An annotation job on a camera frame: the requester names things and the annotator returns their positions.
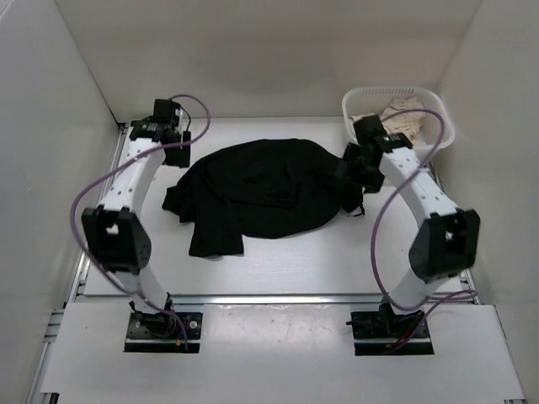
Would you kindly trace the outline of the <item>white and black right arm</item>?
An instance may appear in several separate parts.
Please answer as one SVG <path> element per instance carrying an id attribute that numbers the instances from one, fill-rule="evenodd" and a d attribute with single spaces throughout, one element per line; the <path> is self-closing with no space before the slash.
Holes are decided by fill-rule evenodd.
<path id="1" fill-rule="evenodd" d="M 379 192 L 385 180 L 395 187 L 375 219 L 370 255 L 382 300 L 390 306 L 379 314 L 378 326 L 396 337 L 408 327 L 407 313 L 419 310 L 444 283 L 475 264 L 480 216 L 474 209 L 464 210 L 441 190 L 402 134 L 348 143 L 337 172 L 359 181 L 368 193 Z M 378 268 L 376 244 L 382 218 L 396 197 L 412 213 L 417 233 L 408 250 L 407 272 L 389 290 Z"/>

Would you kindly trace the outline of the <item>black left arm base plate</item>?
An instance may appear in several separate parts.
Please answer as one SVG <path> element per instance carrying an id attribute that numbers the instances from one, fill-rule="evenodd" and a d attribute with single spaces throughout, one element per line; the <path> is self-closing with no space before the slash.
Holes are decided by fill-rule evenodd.
<path id="1" fill-rule="evenodd" d="M 174 319 L 157 320 L 132 312 L 128 322 L 124 351 L 126 353 L 197 354 L 203 325 L 202 312 L 176 312 L 186 333 Z"/>

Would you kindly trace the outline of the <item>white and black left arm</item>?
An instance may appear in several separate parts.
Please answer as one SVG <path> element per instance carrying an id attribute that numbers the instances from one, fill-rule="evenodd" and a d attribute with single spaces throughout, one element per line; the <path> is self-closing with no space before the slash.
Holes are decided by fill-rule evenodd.
<path id="1" fill-rule="evenodd" d="M 176 328 L 173 300 L 159 284 L 149 261 L 152 242 L 141 223 L 141 208 L 157 170 L 164 164 L 189 163 L 190 134 L 181 117 L 133 120 L 125 128 L 118 165 L 101 200 L 81 213 L 82 230 L 74 231 L 94 267 L 119 291 L 159 337 Z"/>

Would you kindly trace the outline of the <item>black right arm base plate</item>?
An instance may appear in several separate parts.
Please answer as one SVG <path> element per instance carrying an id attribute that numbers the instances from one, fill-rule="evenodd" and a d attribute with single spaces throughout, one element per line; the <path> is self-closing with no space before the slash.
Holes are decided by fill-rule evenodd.
<path id="1" fill-rule="evenodd" d="M 425 356 L 435 353 L 423 311 L 383 315 L 381 311 L 353 311 L 351 327 L 355 356 Z"/>

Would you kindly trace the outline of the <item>black trousers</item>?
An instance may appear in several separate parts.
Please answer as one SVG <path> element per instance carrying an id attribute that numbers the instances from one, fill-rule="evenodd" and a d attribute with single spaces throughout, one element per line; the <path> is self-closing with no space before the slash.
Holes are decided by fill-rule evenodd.
<path id="1" fill-rule="evenodd" d="M 312 231 L 340 211 L 365 212 L 360 183 L 336 175 L 341 159 L 314 141 L 258 140 L 197 161 L 162 204 L 194 224 L 189 255 L 241 255 L 243 239 Z"/>

